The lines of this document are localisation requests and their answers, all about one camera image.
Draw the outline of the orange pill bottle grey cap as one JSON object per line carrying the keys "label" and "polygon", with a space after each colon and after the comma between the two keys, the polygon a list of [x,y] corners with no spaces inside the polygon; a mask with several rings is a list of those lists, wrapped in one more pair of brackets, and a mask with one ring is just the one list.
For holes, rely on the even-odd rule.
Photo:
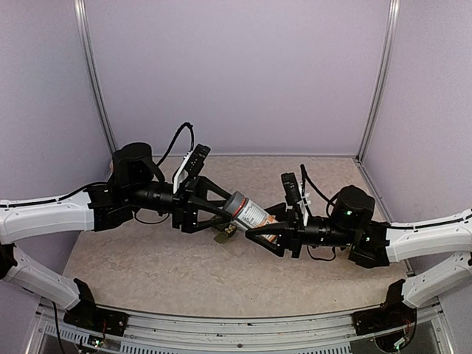
{"label": "orange pill bottle grey cap", "polygon": [[277,222],[274,216],[246,197],[243,197],[241,205],[237,207],[233,216],[234,223],[244,231]]}

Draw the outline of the green weekly pill organizer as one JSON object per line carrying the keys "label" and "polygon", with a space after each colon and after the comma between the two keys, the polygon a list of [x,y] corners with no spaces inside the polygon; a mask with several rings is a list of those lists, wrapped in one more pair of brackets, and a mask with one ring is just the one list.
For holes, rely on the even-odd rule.
{"label": "green weekly pill organizer", "polygon": [[234,225],[233,223],[222,223],[222,224],[218,224],[216,226],[213,226],[213,230],[215,231],[215,236],[213,237],[213,240],[219,244],[223,244],[225,242],[227,242],[229,239],[231,239],[234,235],[234,234],[228,234],[226,231],[225,231],[225,228],[229,225],[229,224],[232,224]]}

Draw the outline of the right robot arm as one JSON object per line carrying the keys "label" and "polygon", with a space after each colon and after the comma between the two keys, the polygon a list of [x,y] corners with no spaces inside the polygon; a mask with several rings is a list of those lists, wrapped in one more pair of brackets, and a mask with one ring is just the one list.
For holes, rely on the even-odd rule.
{"label": "right robot arm", "polygon": [[281,175],[283,204],[274,206],[276,223],[249,229],[246,238],[281,257],[290,251],[298,258],[303,246],[348,248],[349,260],[364,268],[389,266],[410,258],[450,253],[450,257],[423,273],[389,286],[377,320],[393,327],[406,315],[406,306],[418,308],[471,278],[471,211],[419,223],[380,223],[372,219],[375,200],[349,185],[328,202],[327,217],[306,210],[305,191],[293,173]]}

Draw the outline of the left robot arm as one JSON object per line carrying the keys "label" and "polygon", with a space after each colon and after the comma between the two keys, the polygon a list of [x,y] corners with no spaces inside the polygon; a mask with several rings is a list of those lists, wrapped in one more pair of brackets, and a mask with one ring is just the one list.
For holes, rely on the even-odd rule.
{"label": "left robot arm", "polygon": [[196,145],[184,158],[173,182],[154,162],[152,147],[133,142],[112,155],[112,173],[67,195],[25,201],[1,201],[1,280],[19,285],[73,312],[86,327],[103,321],[86,283],[70,279],[34,261],[15,242],[61,232],[101,232],[133,219],[141,209],[169,215],[172,226],[194,233],[232,219],[223,205],[230,194],[200,172],[210,149]]}

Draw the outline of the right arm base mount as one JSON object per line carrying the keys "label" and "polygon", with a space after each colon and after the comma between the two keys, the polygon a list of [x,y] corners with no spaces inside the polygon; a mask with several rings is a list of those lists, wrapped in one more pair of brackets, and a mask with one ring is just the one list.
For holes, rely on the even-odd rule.
{"label": "right arm base mount", "polygon": [[401,279],[388,287],[386,298],[378,307],[358,310],[351,316],[357,336],[376,333],[406,325],[417,320],[417,310],[403,302],[403,285]]}

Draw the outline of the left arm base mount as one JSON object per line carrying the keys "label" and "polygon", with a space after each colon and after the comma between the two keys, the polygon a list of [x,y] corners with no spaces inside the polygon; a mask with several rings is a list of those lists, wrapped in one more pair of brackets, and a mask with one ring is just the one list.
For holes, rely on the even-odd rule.
{"label": "left arm base mount", "polygon": [[98,307],[89,286],[78,278],[73,281],[78,288],[79,302],[70,310],[66,310],[63,321],[103,335],[123,337],[128,314]]}

